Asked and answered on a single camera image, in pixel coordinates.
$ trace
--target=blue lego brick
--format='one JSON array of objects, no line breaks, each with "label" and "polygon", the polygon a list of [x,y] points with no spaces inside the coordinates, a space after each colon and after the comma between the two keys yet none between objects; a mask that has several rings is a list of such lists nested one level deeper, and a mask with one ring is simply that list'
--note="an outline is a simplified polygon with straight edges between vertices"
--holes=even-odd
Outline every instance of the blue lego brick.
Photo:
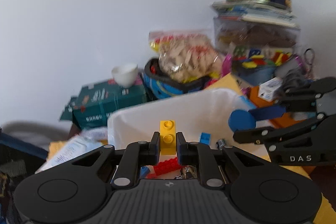
[{"label": "blue lego brick", "polygon": [[140,168],[140,175],[139,178],[143,179],[145,178],[151,171],[147,166],[143,166]]},{"label": "blue lego brick", "polygon": [[199,138],[200,143],[210,144],[211,134],[202,132],[201,137]]}]

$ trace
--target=lego stud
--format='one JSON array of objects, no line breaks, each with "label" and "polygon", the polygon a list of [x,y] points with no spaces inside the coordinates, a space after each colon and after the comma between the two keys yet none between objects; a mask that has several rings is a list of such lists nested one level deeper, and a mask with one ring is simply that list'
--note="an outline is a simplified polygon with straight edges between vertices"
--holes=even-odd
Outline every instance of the lego stud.
[{"label": "lego stud", "polygon": [[167,129],[167,130],[171,130],[173,128],[173,122],[172,121],[166,121],[163,123],[163,126]]},{"label": "lego stud", "polygon": [[210,187],[220,187],[223,185],[223,181],[221,181],[220,179],[208,179],[207,185]]},{"label": "lego stud", "polygon": [[275,151],[276,150],[276,146],[273,144],[273,145],[271,145],[269,148],[268,148],[268,151],[269,152],[273,152],[273,151]]},{"label": "lego stud", "polygon": [[117,186],[127,186],[131,181],[128,178],[116,178],[113,183]]},{"label": "lego stud", "polygon": [[324,117],[323,113],[320,113],[320,114],[317,115],[317,119],[319,119],[319,120],[323,119],[323,117]]},{"label": "lego stud", "polygon": [[166,144],[170,144],[173,141],[173,136],[170,134],[167,134],[166,136],[163,137],[163,141]]}]

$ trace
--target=white wall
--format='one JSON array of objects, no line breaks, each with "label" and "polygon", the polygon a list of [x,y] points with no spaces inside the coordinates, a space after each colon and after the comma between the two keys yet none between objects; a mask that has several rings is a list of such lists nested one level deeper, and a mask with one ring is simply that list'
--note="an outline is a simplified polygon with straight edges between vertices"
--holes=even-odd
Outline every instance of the white wall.
[{"label": "white wall", "polygon": [[[217,0],[0,0],[0,124],[58,122],[70,95],[110,77],[115,65],[143,66],[150,30],[204,28]],[[335,0],[293,0],[316,72],[336,75]]]}]

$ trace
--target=white bowl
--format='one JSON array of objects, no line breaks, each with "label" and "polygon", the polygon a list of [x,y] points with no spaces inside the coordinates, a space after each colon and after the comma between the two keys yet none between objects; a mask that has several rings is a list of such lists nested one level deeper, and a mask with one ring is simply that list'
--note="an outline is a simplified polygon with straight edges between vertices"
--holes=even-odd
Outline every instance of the white bowl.
[{"label": "white bowl", "polygon": [[131,87],[138,76],[137,64],[126,64],[123,66],[114,67],[112,76],[115,82],[123,88]]}]

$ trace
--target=small white box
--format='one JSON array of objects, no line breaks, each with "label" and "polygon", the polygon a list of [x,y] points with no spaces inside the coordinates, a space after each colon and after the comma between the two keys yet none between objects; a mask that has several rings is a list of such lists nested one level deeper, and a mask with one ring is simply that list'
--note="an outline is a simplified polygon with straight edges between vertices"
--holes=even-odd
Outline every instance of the small white box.
[{"label": "small white box", "polygon": [[274,100],[276,91],[281,87],[282,79],[274,77],[273,79],[259,85],[258,97],[268,102]]}]

